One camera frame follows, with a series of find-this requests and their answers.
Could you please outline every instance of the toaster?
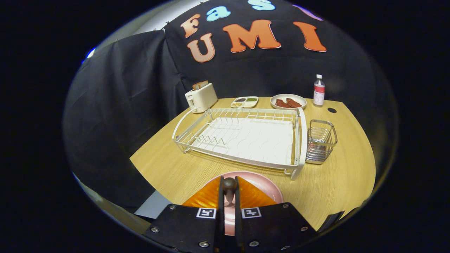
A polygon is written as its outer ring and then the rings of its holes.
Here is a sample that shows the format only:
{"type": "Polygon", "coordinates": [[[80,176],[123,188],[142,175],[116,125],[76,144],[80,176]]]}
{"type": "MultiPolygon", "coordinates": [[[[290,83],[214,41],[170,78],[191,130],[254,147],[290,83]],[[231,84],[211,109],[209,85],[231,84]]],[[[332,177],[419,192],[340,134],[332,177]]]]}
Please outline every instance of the toaster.
{"type": "Polygon", "coordinates": [[[191,109],[196,108],[193,113],[203,113],[217,102],[216,91],[212,83],[208,83],[198,90],[191,90],[185,94],[191,109]]]}

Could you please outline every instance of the blue letter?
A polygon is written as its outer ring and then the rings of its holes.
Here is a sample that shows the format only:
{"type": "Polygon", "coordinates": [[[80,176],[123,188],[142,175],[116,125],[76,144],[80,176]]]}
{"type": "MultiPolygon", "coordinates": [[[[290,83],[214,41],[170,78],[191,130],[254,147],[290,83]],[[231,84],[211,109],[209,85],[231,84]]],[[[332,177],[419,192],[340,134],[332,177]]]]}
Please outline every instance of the blue letter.
{"type": "Polygon", "coordinates": [[[249,4],[252,5],[254,9],[257,10],[274,10],[275,6],[267,0],[248,0],[249,4]]]}
{"type": "Polygon", "coordinates": [[[206,13],[206,15],[208,15],[206,17],[206,20],[214,21],[214,20],[218,20],[219,18],[228,17],[230,14],[231,14],[231,12],[229,12],[225,6],[219,6],[219,7],[212,8],[211,10],[209,10],[206,13]]]}

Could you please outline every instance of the plastic bottle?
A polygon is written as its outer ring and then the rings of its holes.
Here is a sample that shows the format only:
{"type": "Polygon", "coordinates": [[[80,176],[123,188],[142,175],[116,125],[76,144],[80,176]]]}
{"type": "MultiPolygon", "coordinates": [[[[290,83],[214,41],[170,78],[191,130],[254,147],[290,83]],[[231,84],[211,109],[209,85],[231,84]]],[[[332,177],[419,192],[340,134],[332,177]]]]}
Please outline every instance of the plastic bottle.
{"type": "Polygon", "coordinates": [[[322,75],[316,75],[317,80],[314,82],[314,105],[322,107],[325,99],[325,83],[322,81],[322,75]]]}

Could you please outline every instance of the wire rack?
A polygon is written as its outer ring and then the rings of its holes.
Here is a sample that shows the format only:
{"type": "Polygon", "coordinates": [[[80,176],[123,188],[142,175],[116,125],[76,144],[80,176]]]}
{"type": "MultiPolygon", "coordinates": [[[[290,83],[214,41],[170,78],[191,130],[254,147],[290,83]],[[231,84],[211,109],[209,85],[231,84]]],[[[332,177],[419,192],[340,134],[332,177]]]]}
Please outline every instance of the wire rack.
{"type": "Polygon", "coordinates": [[[303,110],[254,108],[209,109],[182,134],[172,138],[183,153],[190,150],[241,163],[284,170],[295,179],[306,159],[303,110]],[[300,132],[300,117],[303,124],[300,132]]]}

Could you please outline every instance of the tabletop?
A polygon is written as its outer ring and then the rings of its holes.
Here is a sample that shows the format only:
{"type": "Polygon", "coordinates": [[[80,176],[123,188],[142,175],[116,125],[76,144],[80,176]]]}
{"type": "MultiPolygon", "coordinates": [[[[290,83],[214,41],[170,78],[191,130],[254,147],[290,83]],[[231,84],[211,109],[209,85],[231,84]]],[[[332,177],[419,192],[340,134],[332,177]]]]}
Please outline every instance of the tabletop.
{"type": "MultiPolygon", "coordinates": [[[[233,100],[219,99],[211,108],[230,108],[233,100]]],[[[182,204],[206,182],[221,174],[259,173],[272,180],[281,190],[284,202],[292,203],[318,230],[328,215],[344,211],[344,217],[370,196],[375,183],[375,159],[364,130],[344,103],[325,100],[323,107],[318,108],[312,99],[306,100],[307,124],[311,119],[330,121],[338,143],[323,164],[306,163],[294,181],[282,170],[237,163],[192,150],[184,154],[171,137],[189,108],[152,136],[130,160],[158,192],[175,204],[182,204]]],[[[270,98],[260,97],[254,108],[272,108],[270,98]]],[[[190,113],[176,134],[182,133],[201,115],[190,113]]]]}

